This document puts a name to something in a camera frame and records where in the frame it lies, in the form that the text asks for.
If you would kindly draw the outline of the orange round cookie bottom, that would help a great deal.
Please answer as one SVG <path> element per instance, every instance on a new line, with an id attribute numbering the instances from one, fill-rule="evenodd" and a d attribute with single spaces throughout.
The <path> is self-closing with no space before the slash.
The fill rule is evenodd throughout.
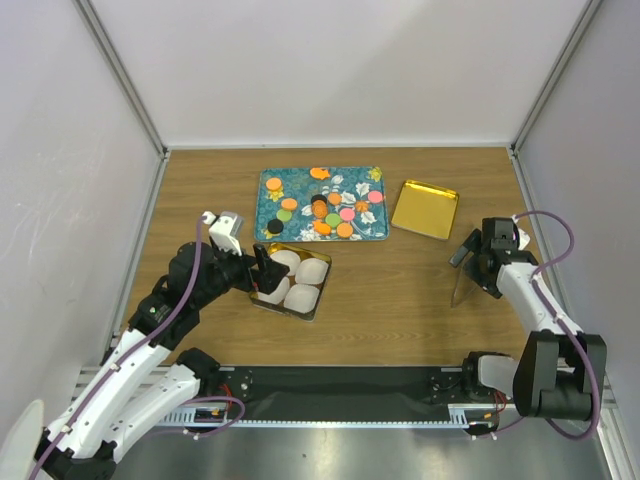
<path id="1" fill-rule="evenodd" d="M 353 235 L 353 227 L 350 223 L 343 222 L 336 227 L 336 234 L 340 238 L 349 239 Z"/>

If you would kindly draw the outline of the metal tongs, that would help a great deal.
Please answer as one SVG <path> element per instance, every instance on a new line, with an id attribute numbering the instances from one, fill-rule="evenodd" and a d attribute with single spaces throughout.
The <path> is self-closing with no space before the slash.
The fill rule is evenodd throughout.
<path id="1" fill-rule="evenodd" d="M 478 285 L 468 275 L 467 264 L 470 261 L 469 254 L 459 266 L 451 266 L 455 270 L 455 281 L 450 299 L 450 306 L 456 308 L 467 301 L 477 290 Z"/>

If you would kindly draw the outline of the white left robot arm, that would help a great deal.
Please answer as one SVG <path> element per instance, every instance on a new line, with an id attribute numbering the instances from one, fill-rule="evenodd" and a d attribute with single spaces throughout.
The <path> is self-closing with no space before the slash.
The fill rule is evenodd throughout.
<path id="1" fill-rule="evenodd" d="M 201 240 L 181 246 L 168 271 L 138 305 L 118 344 L 84 391 L 45 427 L 32 478 L 108 479 L 126 451 L 160 419 L 191 401 L 234 402 L 221 392 L 220 365 L 198 348 L 135 392 L 200 321 L 201 310 L 232 289 L 271 294 L 289 268 L 261 244 L 251 255 Z"/>

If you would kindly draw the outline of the orange fish cookie bottom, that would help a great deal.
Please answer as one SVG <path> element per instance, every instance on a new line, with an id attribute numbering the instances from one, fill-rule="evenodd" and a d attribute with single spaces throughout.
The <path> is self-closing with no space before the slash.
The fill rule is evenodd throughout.
<path id="1" fill-rule="evenodd" d="M 328 236 L 332 233 L 332 227 L 326 224 L 324 221 L 316 220 L 313 222 L 313 229 L 323 236 Z"/>

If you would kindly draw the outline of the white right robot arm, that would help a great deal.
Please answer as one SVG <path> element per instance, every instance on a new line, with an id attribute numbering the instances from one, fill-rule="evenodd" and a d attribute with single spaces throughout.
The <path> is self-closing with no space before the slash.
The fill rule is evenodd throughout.
<path id="1" fill-rule="evenodd" d="M 461 392 L 482 402 L 499 391 L 523 417 L 596 424 L 606 343 L 585 332 L 553 296 L 543 277 L 546 267 L 525 249 L 517 221 L 516 217 L 483 219 L 449 260 L 480 290 L 506 300 L 527 334 L 519 359 L 470 353 L 463 363 Z"/>

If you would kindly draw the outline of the gold cookie tin box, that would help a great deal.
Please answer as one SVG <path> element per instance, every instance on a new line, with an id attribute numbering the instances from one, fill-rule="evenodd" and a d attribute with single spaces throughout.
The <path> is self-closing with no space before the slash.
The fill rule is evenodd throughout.
<path id="1" fill-rule="evenodd" d="M 273 293 L 251 293 L 251 303 L 264 310 L 313 322 L 328 281 L 331 257 L 282 243 L 271 243 L 267 253 L 272 260 L 287 266 L 289 273 Z"/>

